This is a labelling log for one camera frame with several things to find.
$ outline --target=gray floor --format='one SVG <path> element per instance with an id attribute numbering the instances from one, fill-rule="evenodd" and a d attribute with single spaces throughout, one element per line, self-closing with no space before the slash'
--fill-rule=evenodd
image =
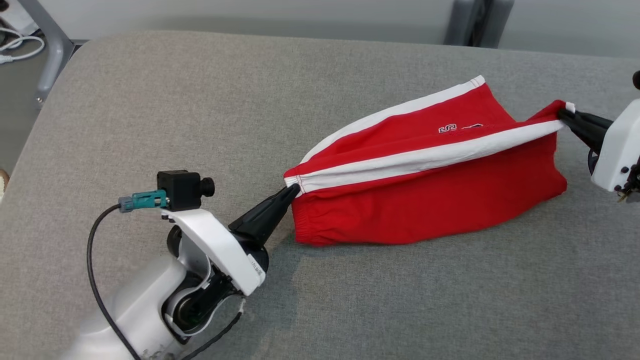
<path id="1" fill-rule="evenodd" d="M 25 44 L 12 54 L 36 49 Z M 33 94 L 47 61 L 47 49 L 33 58 L 0 65 L 0 168 L 13 172 L 20 152 L 38 116 Z"/>

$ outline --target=white stripe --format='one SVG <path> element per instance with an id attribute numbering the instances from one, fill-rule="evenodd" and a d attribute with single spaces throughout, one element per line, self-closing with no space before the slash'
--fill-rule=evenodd
<path id="1" fill-rule="evenodd" d="M 300 163 L 306 163 L 313 155 L 321 152 L 322 150 L 325 150 L 327 147 L 329 147 L 329 145 L 333 144 L 339 138 L 372 127 L 373 125 L 379 124 L 380 122 L 382 122 L 382 120 L 385 120 L 386 118 L 393 115 L 412 113 L 414 111 L 418 111 L 435 104 L 440 104 L 441 102 L 451 100 L 460 95 L 464 95 L 467 92 L 482 86 L 483 84 L 484 78 L 482 77 L 482 75 L 480 75 L 467 81 L 464 84 L 456 85 L 452 88 L 448 88 L 447 90 L 442 90 L 441 92 L 421 97 L 420 99 L 411 100 L 400 105 L 392 106 L 375 114 L 364 117 L 360 120 L 352 122 L 349 125 L 324 138 L 324 140 L 314 146 L 314 148 L 311 149 L 304 158 L 302 158 L 302 161 Z"/>
<path id="2" fill-rule="evenodd" d="M 542 122 L 464 142 L 449 143 L 427 149 L 339 165 L 309 174 L 298 175 L 297 177 L 286 177 L 284 180 L 287 186 L 299 183 L 303 189 L 300 193 L 302 194 L 336 186 L 414 174 L 493 155 L 555 133 L 563 127 L 564 125 L 560 120 Z"/>

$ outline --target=gray fabric surface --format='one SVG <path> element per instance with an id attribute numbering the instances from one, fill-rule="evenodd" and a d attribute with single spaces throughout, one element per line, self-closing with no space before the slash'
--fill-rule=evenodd
<path id="1" fill-rule="evenodd" d="M 482 74 L 517 119 L 558 98 L 614 118 L 639 95 L 638 69 L 213 33 L 90 42 L 56 83 L 0 205 L 1 357 L 48 359 L 68 346 L 97 308 L 84 262 L 93 220 L 119 196 L 153 189 L 158 170 L 213 176 L 204 208 L 228 223 L 324 136 L 375 111 Z M 268 242 L 267 281 L 201 358 L 639 359 L 639 205 L 591 184 L 586 152 L 561 131 L 567 192 L 477 233 L 317 249 L 292 241 L 287 215 Z M 103 293 L 165 252 L 169 228 L 153 210 L 108 217 L 94 249 Z M 231 305 L 194 345 L 230 320 Z"/>

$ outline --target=teal connector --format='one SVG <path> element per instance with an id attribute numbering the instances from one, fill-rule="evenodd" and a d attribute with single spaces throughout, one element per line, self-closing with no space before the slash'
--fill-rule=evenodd
<path id="1" fill-rule="evenodd" d="M 118 199 L 120 212 L 128 213 L 135 209 L 165 208 L 166 191 L 160 189 L 154 192 L 135 193 Z"/>

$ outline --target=red fabric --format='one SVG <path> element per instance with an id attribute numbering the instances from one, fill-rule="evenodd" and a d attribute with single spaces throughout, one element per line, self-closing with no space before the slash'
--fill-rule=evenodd
<path id="1" fill-rule="evenodd" d="M 482 85 L 340 138 L 285 177 L 555 120 L 564 107 L 555 101 L 516 123 Z M 452 122 L 457 130 L 438 132 Z M 482 126 L 464 129 L 475 124 Z M 554 165 L 555 150 L 553 133 L 476 160 L 304 193 L 292 204 L 296 240 L 405 244 L 500 224 L 566 190 Z"/>

